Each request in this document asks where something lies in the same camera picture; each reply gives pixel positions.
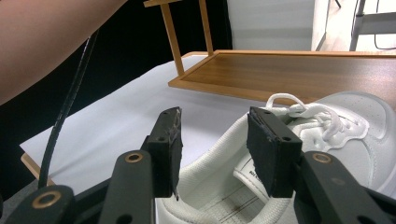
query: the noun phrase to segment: sneaker tongue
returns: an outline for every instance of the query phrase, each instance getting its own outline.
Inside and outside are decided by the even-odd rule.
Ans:
[[[256,175],[253,159],[249,153],[233,169],[233,176],[242,181],[264,203],[268,202],[267,191]]]

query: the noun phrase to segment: wooden shelf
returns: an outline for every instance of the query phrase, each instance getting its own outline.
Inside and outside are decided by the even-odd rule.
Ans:
[[[396,55],[218,50],[169,86],[259,101],[287,92],[305,103],[339,91],[365,91],[396,109]]]

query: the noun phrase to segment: white surface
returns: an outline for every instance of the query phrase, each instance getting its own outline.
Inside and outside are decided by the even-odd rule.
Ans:
[[[228,0],[234,49],[316,50],[329,0]]]
[[[185,68],[204,57],[183,59]],[[109,178],[116,158],[139,149],[159,114],[174,106],[182,108],[183,167],[211,148],[251,105],[263,106],[261,102],[168,87],[167,82],[176,76],[173,62],[160,65],[69,117],[53,153],[50,178],[71,187],[75,194]],[[50,129],[21,144],[39,165],[49,136]]]

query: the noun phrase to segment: human arm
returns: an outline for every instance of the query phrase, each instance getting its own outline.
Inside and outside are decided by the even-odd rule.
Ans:
[[[0,105],[49,74],[126,0],[0,0]]]

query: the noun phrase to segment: shoelace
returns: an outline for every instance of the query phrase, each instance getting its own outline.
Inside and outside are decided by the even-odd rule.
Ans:
[[[297,105],[292,105],[290,108],[285,108],[286,113],[292,118],[314,118],[318,123],[324,128],[324,121],[322,118],[326,119],[326,116],[322,113],[330,115],[330,125],[327,127],[326,131],[323,133],[323,141],[329,141],[334,135],[339,132],[343,132],[345,128],[349,128],[350,124],[348,122],[344,123],[340,120],[340,116],[332,109],[325,105],[305,105],[300,99],[294,95],[288,93],[277,93],[272,95],[266,104],[267,108],[272,108],[274,105],[274,100],[279,98],[290,99],[297,103]]]

